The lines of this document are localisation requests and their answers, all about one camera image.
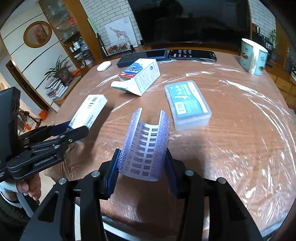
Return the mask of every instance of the metal screw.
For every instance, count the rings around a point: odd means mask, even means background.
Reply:
[[[226,180],[224,178],[222,178],[222,177],[219,177],[218,182],[220,182],[221,184],[225,184]]]
[[[186,176],[193,176],[194,175],[194,171],[192,170],[186,170],[185,171]]]
[[[67,182],[67,179],[62,177],[60,180],[59,180],[59,184],[63,185]]]
[[[98,177],[99,175],[101,175],[99,171],[93,171],[93,172],[91,173],[91,176],[92,176],[92,177]]]

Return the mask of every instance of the light blue cup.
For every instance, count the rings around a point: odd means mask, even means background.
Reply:
[[[268,51],[261,45],[242,39],[240,65],[249,73],[262,75],[265,68]]]

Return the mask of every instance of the white brick wall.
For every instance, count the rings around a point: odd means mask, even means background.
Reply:
[[[271,30],[276,29],[273,14],[259,1],[249,0],[252,22],[260,27],[260,33],[269,38]]]
[[[138,44],[142,40],[138,24],[127,0],[80,0],[88,17],[91,18],[105,45],[110,44],[105,24],[129,16]]]

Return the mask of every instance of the white box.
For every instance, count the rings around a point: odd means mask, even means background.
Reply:
[[[140,58],[119,74],[111,87],[142,96],[160,76],[155,59]]]
[[[69,127],[76,129],[86,126],[90,129],[106,103],[104,95],[88,95],[72,118]]]

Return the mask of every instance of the small green plant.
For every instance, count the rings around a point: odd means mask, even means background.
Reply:
[[[279,38],[278,38],[278,36],[276,36],[276,30],[275,29],[270,31],[269,38],[270,38],[270,42],[272,42],[274,45],[278,45]]]
[[[50,76],[55,75],[55,74],[57,74],[58,72],[61,71],[61,69],[62,69],[62,63],[65,62],[65,61],[67,60],[67,58],[66,58],[66,59],[64,59],[63,61],[60,61],[61,56],[62,56],[62,55],[60,55],[60,56],[58,57],[57,62],[56,62],[56,66],[55,66],[54,68],[50,68],[49,71],[46,72],[46,73],[44,74],[44,76],[46,76],[47,79],[48,79]]]

